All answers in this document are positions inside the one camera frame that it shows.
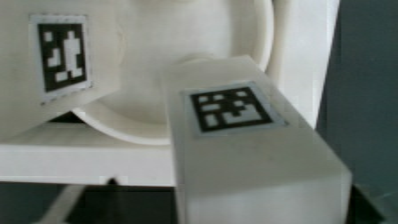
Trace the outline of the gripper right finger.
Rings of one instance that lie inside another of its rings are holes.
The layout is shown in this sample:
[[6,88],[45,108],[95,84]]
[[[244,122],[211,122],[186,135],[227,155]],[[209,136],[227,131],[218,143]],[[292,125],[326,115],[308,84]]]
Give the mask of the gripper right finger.
[[349,190],[347,224],[398,224],[398,215],[372,200],[356,185],[351,186]]

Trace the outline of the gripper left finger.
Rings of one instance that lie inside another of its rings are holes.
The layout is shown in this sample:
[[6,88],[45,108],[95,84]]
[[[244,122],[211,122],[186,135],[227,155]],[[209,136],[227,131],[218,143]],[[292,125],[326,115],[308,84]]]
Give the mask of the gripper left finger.
[[116,185],[67,185],[31,224],[109,224]]

